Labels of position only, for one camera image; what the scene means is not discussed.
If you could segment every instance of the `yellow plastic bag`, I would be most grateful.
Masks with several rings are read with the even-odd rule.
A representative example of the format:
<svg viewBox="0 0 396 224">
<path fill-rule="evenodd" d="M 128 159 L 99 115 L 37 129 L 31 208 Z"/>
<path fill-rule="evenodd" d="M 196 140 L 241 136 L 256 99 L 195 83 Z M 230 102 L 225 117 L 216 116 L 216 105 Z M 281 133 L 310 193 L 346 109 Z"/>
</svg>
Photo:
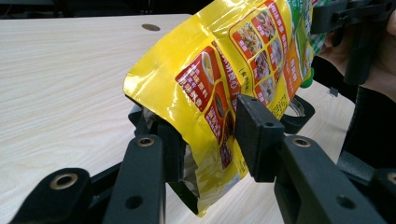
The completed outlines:
<svg viewBox="0 0 396 224">
<path fill-rule="evenodd" d="M 198 216 L 248 168 L 233 136 L 236 96 L 280 119 L 314 57 L 312 2 L 216 0 L 161 39 L 129 71 L 125 94 L 188 144 L 185 179 L 171 184 Z"/>
</svg>

